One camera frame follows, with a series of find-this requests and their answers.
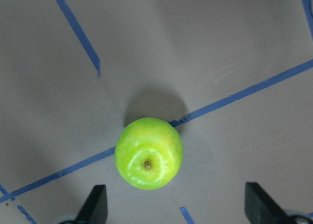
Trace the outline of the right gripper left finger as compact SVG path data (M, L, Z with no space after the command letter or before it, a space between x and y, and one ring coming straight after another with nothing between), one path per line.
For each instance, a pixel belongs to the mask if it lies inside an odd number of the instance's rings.
M76 224L105 224L108 218L106 186L95 185L75 218Z

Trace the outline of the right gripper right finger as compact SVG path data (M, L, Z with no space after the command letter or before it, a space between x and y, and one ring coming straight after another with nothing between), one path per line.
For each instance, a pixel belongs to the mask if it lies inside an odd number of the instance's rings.
M245 184L245 215L251 224L311 224L301 213L289 214L257 182Z

